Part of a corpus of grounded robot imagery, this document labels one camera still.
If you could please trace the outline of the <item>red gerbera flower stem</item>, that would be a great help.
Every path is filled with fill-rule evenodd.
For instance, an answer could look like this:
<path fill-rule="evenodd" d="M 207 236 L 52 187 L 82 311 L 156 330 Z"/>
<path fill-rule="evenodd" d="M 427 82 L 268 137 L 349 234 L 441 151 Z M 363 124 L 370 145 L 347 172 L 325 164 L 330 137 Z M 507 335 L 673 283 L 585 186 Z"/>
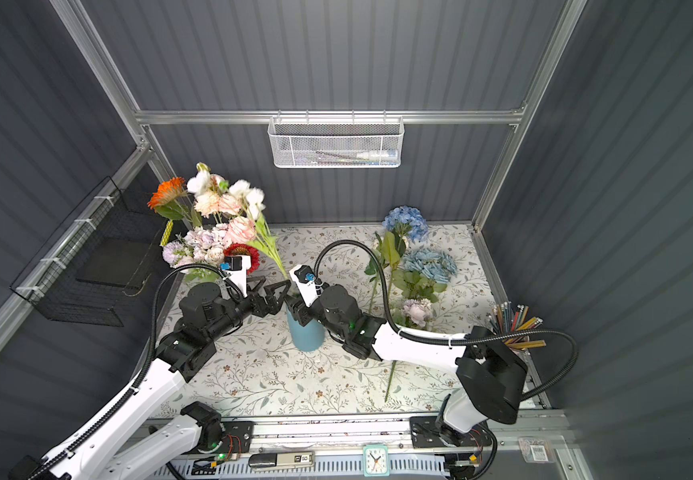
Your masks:
<path fill-rule="evenodd" d="M 248 244 L 232 243 L 224 249 L 225 256 L 248 256 L 250 258 L 250 268 L 248 273 L 254 273 L 260 267 L 260 252 Z"/>

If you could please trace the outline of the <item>white rose flower stem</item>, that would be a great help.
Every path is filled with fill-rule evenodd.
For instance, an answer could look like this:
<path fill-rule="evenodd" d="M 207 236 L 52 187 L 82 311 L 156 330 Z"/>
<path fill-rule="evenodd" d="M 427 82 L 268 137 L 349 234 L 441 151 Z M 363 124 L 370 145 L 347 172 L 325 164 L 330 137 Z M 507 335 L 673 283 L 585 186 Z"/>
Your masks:
<path fill-rule="evenodd" d="M 288 279 L 288 274 L 286 273 L 286 266 L 282 261 L 282 256 L 278 251 L 278 244 L 276 244 L 276 236 L 272 234 L 270 226 L 264 217 L 264 200 L 266 200 L 266 194 L 260 189 L 252 186 L 248 180 L 240 179 L 234 182 L 228 182 L 228 189 L 226 192 L 244 200 L 244 205 L 248 208 L 248 213 L 252 216 L 254 222 L 256 222 L 256 239 L 252 242 L 242 243 L 248 244 L 256 248 L 260 253 L 264 254 L 268 259 L 272 260 L 280 273 L 284 278 Z M 212 220 L 216 224 L 226 224 L 228 225 L 228 220 L 222 217 L 220 212 L 210 215 L 210 217 L 205 218 L 200 217 L 205 220 Z"/>

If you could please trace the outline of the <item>orange gerbera flower stem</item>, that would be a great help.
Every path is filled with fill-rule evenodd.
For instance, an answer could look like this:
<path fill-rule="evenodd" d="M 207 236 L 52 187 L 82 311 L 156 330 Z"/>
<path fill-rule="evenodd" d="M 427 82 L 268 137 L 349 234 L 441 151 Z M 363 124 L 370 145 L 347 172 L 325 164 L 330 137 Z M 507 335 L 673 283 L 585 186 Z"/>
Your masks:
<path fill-rule="evenodd" d="M 148 208 L 167 220 L 182 221 L 190 229 L 202 226 L 202 218 L 194 209 L 184 178 L 174 177 L 160 183 L 148 200 Z"/>

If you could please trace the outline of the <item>dark blue hydrangea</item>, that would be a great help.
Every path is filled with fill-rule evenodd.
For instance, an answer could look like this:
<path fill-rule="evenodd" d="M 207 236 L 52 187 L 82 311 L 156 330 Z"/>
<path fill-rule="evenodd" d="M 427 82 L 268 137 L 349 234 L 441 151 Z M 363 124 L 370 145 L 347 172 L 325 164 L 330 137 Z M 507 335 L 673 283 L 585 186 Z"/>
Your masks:
<path fill-rule="evenodd" d="M 392 314 L 400 302 L 406 299 L 392 285 L 391 276 L 406 252 L 421 248 L 422 242 L 429 234 L 429 227 L 420 211 L 410 206 L 399 206 L 390 210 L 381 226 L 383 233 L 375 234 L 372 246 L 378 262 L 369 260 L 364 273 L 372 287 L 369 302 L 371 310 L 377 309 L 374 301 L 380 296 L 380 290 L 382 290 L 379 274 L 382 272 L 385 275 L 388 307 Z"/>

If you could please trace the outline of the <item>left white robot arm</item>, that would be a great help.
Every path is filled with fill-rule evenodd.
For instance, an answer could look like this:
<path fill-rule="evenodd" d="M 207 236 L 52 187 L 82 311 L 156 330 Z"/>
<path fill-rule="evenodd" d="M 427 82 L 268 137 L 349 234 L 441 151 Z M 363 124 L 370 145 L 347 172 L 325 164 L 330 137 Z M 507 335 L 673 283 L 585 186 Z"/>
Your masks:
<path fill-rule="evenodd" d="M 150 414 L 182 390 L 216 354 L 216 340 L 240 329 L 250 316 L 282 310 L 292 284 L 248 285 L 244 269 L 218 271 L 218 281 L 200 283 L 182 298 L 182 317 L 164 337 L 154 336 L 138 374 L 92 419 L 46 455 L 26 456 L 10 470 L 12 479 L 142 479 L 196 450 L 226 459 L 242 448 L 226 432 L 222 416 L 196 401 L 166 426 L 138 441 L 126 441 Z"/>

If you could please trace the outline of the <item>pink rose flower stem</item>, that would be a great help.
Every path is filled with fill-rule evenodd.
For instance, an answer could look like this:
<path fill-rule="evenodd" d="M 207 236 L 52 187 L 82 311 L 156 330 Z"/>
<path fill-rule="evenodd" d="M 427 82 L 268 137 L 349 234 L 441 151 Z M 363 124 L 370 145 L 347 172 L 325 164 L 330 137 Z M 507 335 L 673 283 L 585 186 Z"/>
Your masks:
<path fill-rule="evenodd" d="M 224 193 L 218 199 L 218 212 L 228 220 L 226 235 L 234 243 L 248 243 L 256 239 L 256 222 L 248 213 L 244 200 Z"/>

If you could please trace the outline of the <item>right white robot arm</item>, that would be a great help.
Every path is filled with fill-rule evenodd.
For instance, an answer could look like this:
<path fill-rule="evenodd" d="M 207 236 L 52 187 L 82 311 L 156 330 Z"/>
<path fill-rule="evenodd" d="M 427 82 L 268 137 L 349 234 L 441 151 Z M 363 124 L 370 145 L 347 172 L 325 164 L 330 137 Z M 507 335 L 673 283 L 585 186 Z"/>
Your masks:
<path fill-rule="evenodd" d="M 447 443 L 486 421 L 516 424 L 522 402 L 558 384 L 579 357 L 575 339 L 560 332 L 570 345 L 570 358 L 546 382 L 526 390 L 527 364 L 505 343 L 517 332 L 496 335 L 475 326 L 467 333 L 441 334 L 400 327 L 389 311 L 382 316 L 362 312 L 344 286 L 320 278 L 318 266 L 298 264 L 290 269 L 290 280 L 298 288 L 298 296 L 286 300 L 294 319 L 320 324 L 347 354 L 411 363 L 456 377 L 458 388 L 445 398 L 437 418 Z"/>

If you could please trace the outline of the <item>teal cylindrical vase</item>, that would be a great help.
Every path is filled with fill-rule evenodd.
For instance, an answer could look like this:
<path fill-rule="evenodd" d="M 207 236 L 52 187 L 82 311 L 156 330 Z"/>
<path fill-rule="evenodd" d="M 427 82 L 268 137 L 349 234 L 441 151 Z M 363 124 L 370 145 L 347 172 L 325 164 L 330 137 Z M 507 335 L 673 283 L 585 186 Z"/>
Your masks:
<path fill-rule="evenodd" d="M 324 344 L 326 330 L 317 321 L 310 321 L 306 327 L 294 326 L 288 321 L 288 329 L 292 336 L 292 343 L 301 352 L 314 352 Z"/>

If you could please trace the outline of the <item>cream rose flower spray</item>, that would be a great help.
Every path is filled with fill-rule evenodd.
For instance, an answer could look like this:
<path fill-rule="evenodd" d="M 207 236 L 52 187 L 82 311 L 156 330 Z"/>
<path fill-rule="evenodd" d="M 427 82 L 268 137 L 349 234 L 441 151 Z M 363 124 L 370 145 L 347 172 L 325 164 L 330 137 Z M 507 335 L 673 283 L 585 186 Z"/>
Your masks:
<path fill-rule="evenodd" d="M 194 196 L 194 209 L 205 218 L 218 213 L 218 200 L 228 189 L 228 182 L 210 171 L 204 163 L 196 164 L 196 175 L 188 180 L 188 192 Z"/>

